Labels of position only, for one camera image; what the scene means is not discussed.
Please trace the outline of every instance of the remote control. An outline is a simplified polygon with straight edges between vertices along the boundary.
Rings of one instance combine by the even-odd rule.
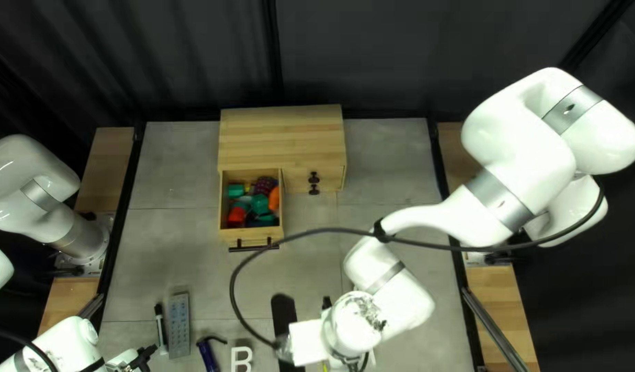
[[[189,325],[189,293],[178,293],[168,303],[168,326],[170,328],[170,359],[187,356],[191,353],[191,335]]]

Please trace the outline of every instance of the wooden box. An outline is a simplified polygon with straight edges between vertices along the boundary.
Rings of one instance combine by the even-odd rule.
[[[250,227],[250,228],[228,228],[228,212],[230,210],[230,200],[228,199],[229,183],[255,183],[259,177],[268,176],[278,179],[278,188],[280,189],[280,204],[278,206],[279,225],[267,227]],[[265,246],[268,238],[272,241],[283,238],[283,175],[278,168],[276,169],[249,169],[249,170],[233,170],[221,172],[221,187],[219,192],[221,199],[219,200],[219,239],[227,242],[230,247],[251,247]]]
[[[255,182],[273,170],[282,184],[281,194],[307,193],[313,183],[320,192],[338,191],[344,185],[346,167],[340,105],[221,111],[218,170],[222,188],[227,189],[230,180]],[[314,182],[313,172],[319,182]],[[238,242],[245,247],[265,245],[268,238],[283,236],[282,217],[280,226],[228,229],[227,196],[222,195],[220,208],[219,237],[231,247]]]

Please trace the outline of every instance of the gray table surface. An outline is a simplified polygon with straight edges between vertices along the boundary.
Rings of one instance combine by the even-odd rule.
[[[378,218],[412,205],[440,201],[428,128],[422,118],[346,120],[348,173],[345,190],[319,196],[287,195],[286,235],[320,226],[368,229]],[[254,371],[277,371],[272,350],[239,325],[231,309],[231,271],[248,253],[228,253],[217,239],[218,122],[148,123],[122,241],[101,327],[106,360],[128,348],[156,342],[154,305],[188,290],[192,339],[218,333],[252,345]],[[400,234],[447,244],[426,228]],[[244,316],[272,338],[270,299],[282,292],[296,301],[299,320],[319,317],[322,296],[351,290],[341,263],[355,236],[324,235],[268,252],[239,276]],[[460,295],[449,252],[392,245],[437,302],[418,328],[375,349],[367,371],[471,371]],[[214,345],[223,371],[230,346]],[[205,371],[197,348],[191,356],[155,356],[152,371]],[[307,371],[321,371],[312,365]]]

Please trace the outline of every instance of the black knob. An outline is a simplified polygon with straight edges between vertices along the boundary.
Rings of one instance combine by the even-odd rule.
[[[308,183],[319,183],[317,172],[311,172],[311,177],[308,179]]]
[[[319,195],[319,190],[317,189],[317,185],[311,185],[311,189],[308,190],[310,195]]]

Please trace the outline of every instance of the black backdrop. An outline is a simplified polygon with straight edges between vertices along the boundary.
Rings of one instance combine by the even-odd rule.
[[[575,76],[635,122],[635,2]],[[635,371],[635,164],[601,181],[599,226],[515,265],[542,371]]]
[[[224,107],[462,118],[557,65],[607,3],[1,1],[0,137],[31,135],[82,174],[99,126],[214,119]],[[635,6],[571,71],[635,120]],[[611,210],[599,228],[518,265],[544,371],[635,367],[635,165],[605,181]],[[49,252],[11,234],[0,246],[17,269],[0,322],[32,338],[48,290],[35,273]],[[0,359],[16,349],[0,346]]]

